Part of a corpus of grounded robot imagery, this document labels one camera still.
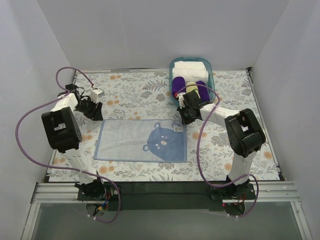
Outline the aluminium frame rail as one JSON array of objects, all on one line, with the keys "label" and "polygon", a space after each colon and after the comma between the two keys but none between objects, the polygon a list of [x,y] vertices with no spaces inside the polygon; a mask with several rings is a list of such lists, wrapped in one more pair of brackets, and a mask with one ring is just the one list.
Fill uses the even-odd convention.
[{"label": "aluminium frame rail", "polygon": [[[204,182],[118,182],[123,197],[205,197],[205,199],[223,200],[230,198],[217,196],[210,192],[210,187]],[[254,194],[258,193],[259,202],[298,202],[300,196],[293,182],[290,181],[260,181],[245,194],[245,201],[252,202]],[[32,202],[38,203],[72,203],[97,202],[97,199],[85,196],[74,183],[38,183],[36,184]]]}]

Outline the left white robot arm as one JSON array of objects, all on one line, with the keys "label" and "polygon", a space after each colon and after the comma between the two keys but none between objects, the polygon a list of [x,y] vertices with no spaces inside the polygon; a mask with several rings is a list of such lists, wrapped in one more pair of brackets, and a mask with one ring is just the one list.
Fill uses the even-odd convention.
[{"label": "left white robot arm", "polygon": [[82,95],[75,84],[67,84],[66,91],[58,94],[58,101],[49,112],[41,115],[50,147],[70,161],[72,168],[78,169],[79,183],[75,184],[85,196],[101,200],[106,196],[106,187],[96,176],[90,160],[81,150],[82,133],[74,116],[74,111],[92,121],[102,121],[102,106],[99,99],[104,91],[94,88],[90,95]]}]

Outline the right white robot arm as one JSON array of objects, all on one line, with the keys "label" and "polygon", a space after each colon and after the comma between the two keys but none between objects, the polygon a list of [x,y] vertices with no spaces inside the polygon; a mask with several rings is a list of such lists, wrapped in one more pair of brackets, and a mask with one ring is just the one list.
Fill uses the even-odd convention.
[{"label": "right white robot arm", "polygon": [[[175,98],[179,102],[177,110],[184,125],[191,124],[195,120],[203,121],[196,146],[200,176],[211,188],[224,190],[232,199],[239,198],[249,186],[253,159],[266,142],[266,136],[254,112],[249,108],[240,111],[231,110],[210,101],[203,102],[195,90],[176,93]],[[233,150],[231,170],[226,176],[225,184],[210,183],[201,168],[200,143],[207,122],[226,129],[229,144]]]}]

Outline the right purple rolled towel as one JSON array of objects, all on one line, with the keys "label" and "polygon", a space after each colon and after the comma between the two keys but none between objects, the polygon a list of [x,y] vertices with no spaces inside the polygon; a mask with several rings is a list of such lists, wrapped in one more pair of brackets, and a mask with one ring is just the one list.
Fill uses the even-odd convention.
[{"label": "right purple rolled towel", "polygon": [[201,80],[197,81],[196,84],[198,87],[198,93],[201,101],[202,102],[210,101],[210,95],[209,95],[208,89],[206,88],[207,85]]}]

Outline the white rolled towel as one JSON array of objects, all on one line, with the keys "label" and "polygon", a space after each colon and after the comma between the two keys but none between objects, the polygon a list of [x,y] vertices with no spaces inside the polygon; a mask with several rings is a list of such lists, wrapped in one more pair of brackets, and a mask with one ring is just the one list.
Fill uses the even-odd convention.
[{"label": "white rolled towel", "polygon": [[202,61],[176,61],[172,68],[172,77],[183,77],[186,82],[209,80],[209,72]]}]

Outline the teal plastic basket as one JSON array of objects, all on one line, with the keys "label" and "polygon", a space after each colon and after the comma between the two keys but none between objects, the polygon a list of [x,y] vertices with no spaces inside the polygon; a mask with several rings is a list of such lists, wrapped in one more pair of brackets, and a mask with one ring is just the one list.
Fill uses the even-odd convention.
[{"label": "teal plastic basket", "polygon": [[169,89],[171,100],[178,106],[175,93],[185,85],[182,81],[174,83],[174,78],[183,78],[185,83],[195,82],[209,87],[215,91],[215,83],[211,64],[200,57],[178,57],[171,61],[169,65]]}]

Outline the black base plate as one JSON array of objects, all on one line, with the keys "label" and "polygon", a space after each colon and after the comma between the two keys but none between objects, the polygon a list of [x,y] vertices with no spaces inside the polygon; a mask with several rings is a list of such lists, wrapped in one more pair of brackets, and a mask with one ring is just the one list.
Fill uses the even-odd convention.
[{"label": "black base plate", "polygon": [[242,215],[245,201],[254,200],[256,191],[251,183],[241,187],[216,188],[202,181],[189,182],[121,182],[117,187],[105,182],[95,189],[79,183],[77,200],[88,202],[93,210],[209,210],[222,212],[231,208]]}]

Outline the blue towel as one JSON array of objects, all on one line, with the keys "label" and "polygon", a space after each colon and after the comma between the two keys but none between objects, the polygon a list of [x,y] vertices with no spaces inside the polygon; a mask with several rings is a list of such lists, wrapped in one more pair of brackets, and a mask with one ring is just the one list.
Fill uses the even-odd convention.
[{"label": "blue towel", "polygon": [[106,119],[102,122],[94,160],[185,163],[186,127],[172,119]]}]

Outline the left purple rolled towel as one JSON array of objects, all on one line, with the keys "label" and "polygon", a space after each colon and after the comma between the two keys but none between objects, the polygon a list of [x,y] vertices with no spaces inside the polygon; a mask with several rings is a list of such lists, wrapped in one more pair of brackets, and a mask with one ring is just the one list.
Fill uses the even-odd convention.
[{"label": "left purple rolled towel", "polygon": [[182,76],[175,77],[171,82],[171,95],[175,99],[176,94],[186,86],[186,81]]}]

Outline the green patterned towel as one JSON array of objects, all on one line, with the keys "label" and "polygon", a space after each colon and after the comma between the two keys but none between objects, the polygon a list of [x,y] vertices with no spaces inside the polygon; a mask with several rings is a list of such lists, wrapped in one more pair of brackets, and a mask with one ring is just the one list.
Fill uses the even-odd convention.
[{"label": "green patterned towel", "polygon": [[186,83],[185,86],[186,86],[185,88],[186,93],[195,92],[200,98],[199,89],[198,89],[198,86],[196,85],[196,82],[189,81]]}]

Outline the purple rolled towel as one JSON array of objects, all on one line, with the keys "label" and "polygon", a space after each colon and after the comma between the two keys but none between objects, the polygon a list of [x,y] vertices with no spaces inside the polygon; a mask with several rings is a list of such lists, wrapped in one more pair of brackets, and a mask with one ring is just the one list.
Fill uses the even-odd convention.
[{"label": "purple rolled towel", "polygon": [[186,81],[182,76],[175,77],[171,82],[171,95],[175,99],[176,94],[186,86]]},{"label": "purple rolled towel", "polygon": [[208,89],[206,88],[207,85],[201,80],[197,81],[196,84],[198,87],[198,93],[201,101],[202,102],[210,101],[210,95],[209,95]]}]

